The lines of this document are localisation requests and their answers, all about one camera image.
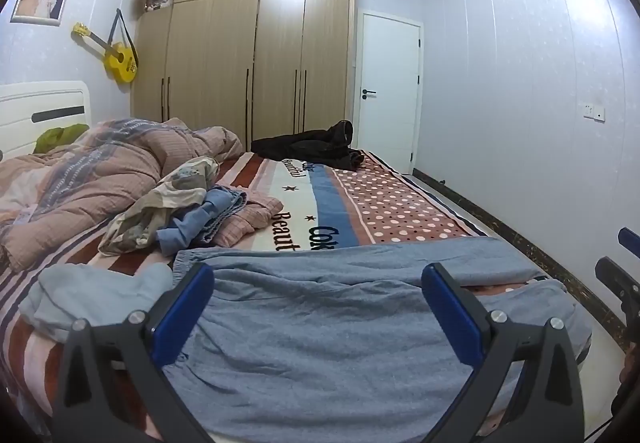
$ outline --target black jacket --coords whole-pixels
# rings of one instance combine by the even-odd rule
[[[343,170],[357,170],[364,162],[364,155],[349,148],[352,137],[353,125],[342,120],[326,131],[305,131],[254,140],[251,150],[277,162],[292,158]]]

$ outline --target green cloth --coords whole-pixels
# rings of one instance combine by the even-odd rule
[[[74,124],[68,128],[47,130],[37,139],[33,153],[46,154],[55,147],[68,146],[74,143],[87,129],[89,129],[89,126],[86,124]]]

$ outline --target pink comforter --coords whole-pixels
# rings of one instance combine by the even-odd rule
[[[244,152],[224,128],[191,131],[164,124],[103,122],[48,154],[0,163],[0,267],[23,271],[78,233],[121,213],[184,162],[221,163]]]

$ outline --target blue gripper pad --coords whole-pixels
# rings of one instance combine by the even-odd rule
[[[151,359],[156,366],[174,363],[213,293],[210,266],[194,265],[171,291],[164,293],[149,312]]]
[[[640,257],[640,235],[625,227],[618,233],[618,242],[636,257]]]
[[[444,270],[441,265],[438,264],[438,266],[440,271]],[[422,271],[422,294],[458,360],[475,369],[482,365],[484,361],[482,332],[434,264],[429,264]]]

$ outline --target guitar headstock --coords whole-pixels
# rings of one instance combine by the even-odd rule
[[[81,22],[76,22],[75,23],[75,25],[74,25],[74,33],[77,33],[78,35],[82,35],[84,37],[88,37],[88,36],[91,35],[91,32],[89,31],[89,28],[86,27]]]

